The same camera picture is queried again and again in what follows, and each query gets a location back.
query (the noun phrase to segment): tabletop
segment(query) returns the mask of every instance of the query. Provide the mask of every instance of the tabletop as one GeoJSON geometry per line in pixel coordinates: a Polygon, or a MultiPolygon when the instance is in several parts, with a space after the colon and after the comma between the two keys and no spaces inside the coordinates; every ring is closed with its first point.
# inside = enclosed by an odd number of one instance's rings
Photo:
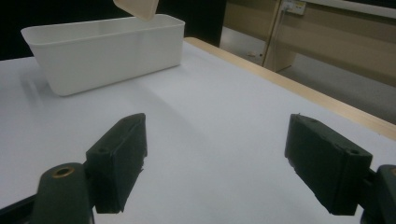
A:
{"type": "Polygon", "coordinates": [[[35,194],[49,168],[84,162],[119,119],[145,113],[144,171],[124,213],[95,214],[96,223],[359,223],[360,208],[330,215],[289,165],[290,114],[371,152],[372,169],[396,162],[394,126],[357,122],[345,105],[315,102],[312,91],[285,89],[276,74],[200,44],[184,43],[179,66],[67,97],[50,90],[35,58],[0,62],[0,208],[35,194]]]}

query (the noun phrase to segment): white container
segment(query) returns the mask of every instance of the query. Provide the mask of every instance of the white container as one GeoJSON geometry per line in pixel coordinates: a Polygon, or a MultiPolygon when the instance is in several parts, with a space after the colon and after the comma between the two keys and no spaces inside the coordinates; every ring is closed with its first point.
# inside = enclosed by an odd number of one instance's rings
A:
{"type": "Polygon", "coordinates": [[[86,91],[180,64],[184,21],[155,15],[21,30],[58,95],[86,91]]]}

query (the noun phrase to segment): power outlet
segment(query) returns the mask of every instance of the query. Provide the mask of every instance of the power outlet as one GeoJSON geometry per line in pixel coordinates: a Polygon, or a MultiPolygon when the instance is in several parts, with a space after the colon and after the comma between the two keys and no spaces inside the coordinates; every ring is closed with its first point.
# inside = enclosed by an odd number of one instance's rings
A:
{"type": "Polygon", "coordinates": [[[306,2],[296,0],[284,0],[283,10],[297,15],[304,15],[306,2]]]}

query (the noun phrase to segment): desk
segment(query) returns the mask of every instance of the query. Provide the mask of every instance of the desk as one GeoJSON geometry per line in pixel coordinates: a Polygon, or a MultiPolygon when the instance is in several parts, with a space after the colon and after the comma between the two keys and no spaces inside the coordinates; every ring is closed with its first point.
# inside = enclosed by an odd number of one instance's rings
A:
{"type": "Polygon", "coordinates": [[[0,62],[0,207],[34,194],[49,168],[84,162],[113,124],[144,112],[145,169],[125,212],[95,215],[96,223],[359,223],[360,209],[329,215],[289,166],[290,114],[319,119],[370,151],[373,169],[396,162],[395,126],[359,111],[361,122],[351,121],[339,115],[346,105],[313,103],[326,96],[306,99],[313,91],[187,41],[180,66],[68,97],[51,92],[34,58],[0,62]],[[378,123],[379,131],[366,128],[378,123]]]}

